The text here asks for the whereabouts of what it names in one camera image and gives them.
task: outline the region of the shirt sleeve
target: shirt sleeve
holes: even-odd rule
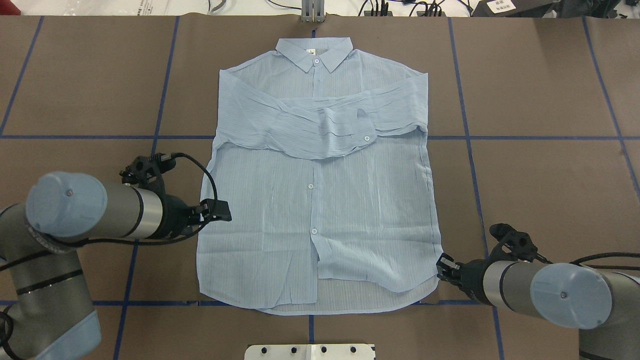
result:
[[[347,155],[376,139],[371,114],[362,108],[289,105],[225,71],[219,97],[216,137],[249,149],[316,160]]]

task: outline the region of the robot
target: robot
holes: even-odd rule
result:
[[[166,194],[162,174],[177,158],[203,170],[213,199],[187,206]],[[18,295],[0,312],[0,359],[73,360],[100,343],[77,248],[169,245],[232,219],[210,173],[187,154],[139,156],[120,176],[122,184],[113,184],[53,172],[40,178],[26,203],[0,211],[0,257],[7,261],[0,271],[11,271]],[[442,254],[438,277],[480,303],[580,329],[581,359],[640,359],[639,278],[579,262],[553,264],[527,233],[507,224],[491,226],[490,233],[498,244],[488,259],[460,263]]]

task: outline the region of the red object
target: red object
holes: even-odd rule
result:
[[[0,0],[0,15],[20,15],[18,9],[10,0]]]

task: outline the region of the light blue joint cap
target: light blue joint cap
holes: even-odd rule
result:
[[[531,282],[531,300],[550,322],[563,327],[594,329],[611,314],[611,290],[598,272],[558,263],[542,268]]]
[[[107,208],[107,191],[87,174],[51,172],[38,180],[27,197],[29,224],[41,233],[69,238],[98,224]]]
[[[102,340],[98,312],[75,324],[36,356],[36,360],[77,360],[93,351]]]

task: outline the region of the button-up shirt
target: button-up shirt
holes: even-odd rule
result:
[[[442,248],[427,78],[349,38],[281,39],[222,70],[207,169],[233,221],[200,233],[200,291],[285,315],[388,311],[431,293]]]

